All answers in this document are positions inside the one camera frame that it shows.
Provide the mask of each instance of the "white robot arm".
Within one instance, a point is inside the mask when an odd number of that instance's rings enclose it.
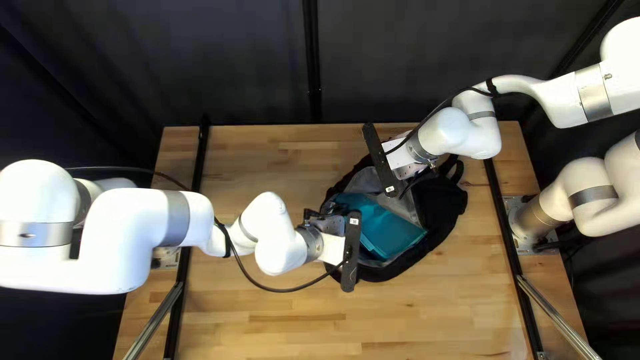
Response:
[[[574,220],[586,236],[604,236],[640,224],[640,131],[611,147],[604,160],[581,158],[509,216],[518,241],[533,243]]]
[[[505,75],[474,88],[494,95],[520,92],[536,99],[556,127],[573,127],[640,108],[640,17],[613,27],[600,46],[602,61],[548,81]],[[412,176],[445,153],[474,159],[491,158],[500,152],[501,140],[489,96],[466,90],[453,98],[450,108],[434,114],[414,131],[404,145],[387,154],[400,179]],[[405,141],[403,137],[383,143],[385,152]]]
[[[154,247],[197,246],[211,256],[225,254],[225,236],[207,197],[133,186],[125,179],[72,179],[41,160],[6,167],[0,172],[0,286],[124,293],[147,280]],[[79,255],[70,259],[72,229],[83,220]],[[238,254],[255,251],[269,275],[316,259],[342,261],[344,237],[312,226],[294,229],[284,203],[270,192],[259,195],[228,233]]]

